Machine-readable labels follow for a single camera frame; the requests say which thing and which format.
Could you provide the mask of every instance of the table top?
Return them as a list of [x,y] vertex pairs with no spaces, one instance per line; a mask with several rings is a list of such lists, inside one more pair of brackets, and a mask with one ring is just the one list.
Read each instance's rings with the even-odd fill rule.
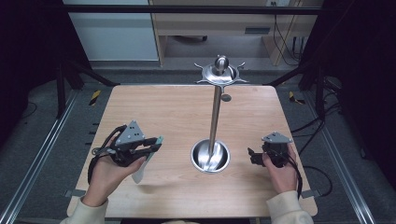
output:
[[[277,131],[291,138],[276,90],[269,86],[232,85],[230,102],[221,102],[217,140],[230,150],[227,168],[204,174],[191,163],[194,144],[208,138],[215,87],[117,86],[107,102],[92,147],[101,146],[118,126],[133,119],[147,138],[163,136],[163,145],[146,166],[143,180],[127,177],[109,197],[106,217],[200,218],[269,217],[265,201],[276,195],[267,169],[251,164],[248,147],[262,152],[262,137]],[[88,188],[87,160],[76,189]],[[301,168],[303,191],[310,189]],[[73,197],[70,216],[78,198]],[[313,198],[300,199],[311,216]]]

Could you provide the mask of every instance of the black horizontal bar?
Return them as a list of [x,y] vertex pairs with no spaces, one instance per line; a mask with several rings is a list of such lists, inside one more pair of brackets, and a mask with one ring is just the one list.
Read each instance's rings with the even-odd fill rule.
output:
[[66,10],[85,13],[197,13],[197,14],[271,14],[321,15],[341,9],[322,7],[228,7],[228,6],[125,6],[125,5],[63,5],[42,6],[45,10]]

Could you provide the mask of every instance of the hanging metal object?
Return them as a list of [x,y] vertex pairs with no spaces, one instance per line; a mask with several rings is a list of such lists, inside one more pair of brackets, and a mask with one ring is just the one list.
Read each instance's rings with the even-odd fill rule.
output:
[[215,86],[213,99],[212,121],[210,125],[210,137],[198,141],[191,150],[192,164],[204,173],[217,173],[222,171],[230,161],[230,151],[221,141],[216,140],[216,131],[219,120],[219,109],[221,95],[224,87],[234,84],[236,81],[247,82],[239,77],[239,67],[245,63],[234,67],[230,65],[226,56],[218,56],[213,64],[202,67],[195,63],[195,66],[202,69],[202,80]]

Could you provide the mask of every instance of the hand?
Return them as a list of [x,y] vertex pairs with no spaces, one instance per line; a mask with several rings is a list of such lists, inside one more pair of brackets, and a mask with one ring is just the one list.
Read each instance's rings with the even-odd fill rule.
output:
[[[289,155],[295,161],[296,154],[294,153],[291,144],[288,144],[288,149],[289,149]],[[262,153],[262,161],[264,162],[264,165],[268,169],[268,172],[271,176],[271,181],[277,193],[296,190],[297,173],[290,163],[287,163],[284,167],[277,168],[272,164],[271,158],[265,153]]]
[[102,205],[121,181],[138,171],[145,160],[146,157],[142,157],[128,167],[120,167],[109,156],[100,158],[93,168],[91,184],[82,202],[90,207]]

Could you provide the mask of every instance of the white sleeve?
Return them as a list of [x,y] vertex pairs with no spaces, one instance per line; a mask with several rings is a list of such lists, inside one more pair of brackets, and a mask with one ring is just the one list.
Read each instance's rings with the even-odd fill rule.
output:
[[276,195],[267,201],[273,224],[311,224],[312,217],[305,212],[297,199],[297,191],[288,191]]
[[99,207],[89,207],[81,199],[78,199],[73,215],[63,220],[61,224],[105,224],[108,200]]

